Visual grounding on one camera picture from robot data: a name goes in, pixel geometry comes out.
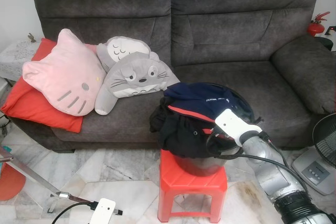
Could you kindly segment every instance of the electric fan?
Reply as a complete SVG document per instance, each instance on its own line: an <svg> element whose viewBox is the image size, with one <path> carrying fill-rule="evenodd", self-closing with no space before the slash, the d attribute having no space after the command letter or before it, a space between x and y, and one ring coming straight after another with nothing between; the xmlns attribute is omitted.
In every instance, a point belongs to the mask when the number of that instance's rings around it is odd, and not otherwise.
<svg viewBox="0 0 336 224"><path fill-rule="evenodd" d="M312 137L315 148L299 156L292 167L308 185L327 195L335 190L336 114L321 119Z"/></svg>

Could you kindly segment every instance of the lace tablecloth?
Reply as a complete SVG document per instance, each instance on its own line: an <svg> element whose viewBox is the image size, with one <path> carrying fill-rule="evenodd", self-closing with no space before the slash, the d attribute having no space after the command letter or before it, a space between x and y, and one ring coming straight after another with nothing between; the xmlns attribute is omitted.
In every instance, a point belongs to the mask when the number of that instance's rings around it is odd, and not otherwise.
<svg viewBox="0 0 336 224"><path fill-rule="evenodd" d="M30 61L36 53L40 41L17 41L0 53L0 77L17 81L22 75L23 63Z"/></svg>

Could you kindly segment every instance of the red pillow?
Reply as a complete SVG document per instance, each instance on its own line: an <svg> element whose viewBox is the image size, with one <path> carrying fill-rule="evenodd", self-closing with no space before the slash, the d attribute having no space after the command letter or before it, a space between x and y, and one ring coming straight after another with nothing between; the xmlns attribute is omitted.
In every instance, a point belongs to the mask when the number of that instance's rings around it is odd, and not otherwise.
<svg viewBox="0 0 336 224"><path fill-rule="evenodd" d="M56 42L43 38L31 60L42 60L50 54L54 46L56 46ZM14 118L42 123L76 133L80 132L83 122L82 116L68 115L56 110L41 92L30 86L22 77L12 88L1 110Z"/></svg>

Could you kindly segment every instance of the red fire extinguisher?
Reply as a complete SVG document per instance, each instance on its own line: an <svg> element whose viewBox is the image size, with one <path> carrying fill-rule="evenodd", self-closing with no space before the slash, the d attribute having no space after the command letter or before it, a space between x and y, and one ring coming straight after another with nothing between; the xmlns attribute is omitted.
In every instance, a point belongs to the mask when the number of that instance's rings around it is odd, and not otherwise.
<svg viewBox="0 0 336 224"><path fill-rule="evenodd" d="M316 34L320 34L324 31L324 26L322 26L321 21L326 20L326 19L324 19L322 17L329 14L329 13L330 12L318 14L314 19L315 21L313 21L312 23L309 24L308 32L310 33L311 36L314 37Z"/></svg>

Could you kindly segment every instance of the gray sofa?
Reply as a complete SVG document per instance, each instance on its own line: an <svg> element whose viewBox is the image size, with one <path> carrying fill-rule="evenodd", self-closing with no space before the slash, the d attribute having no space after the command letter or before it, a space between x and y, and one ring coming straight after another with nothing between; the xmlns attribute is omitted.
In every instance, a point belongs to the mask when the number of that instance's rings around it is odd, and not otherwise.
<svg viewBox="0 0 336 224"><path fill-rule="evenodd" d="M334 112L335 57L307 35L316 0L35 0L46 38L70 28L83 42L145 41L182 82L240 93L280 147L312 144L318 119ZM120 99L91 112L79 134L13 118L55 152L156 147L149 116L162 92Z"/></svg>

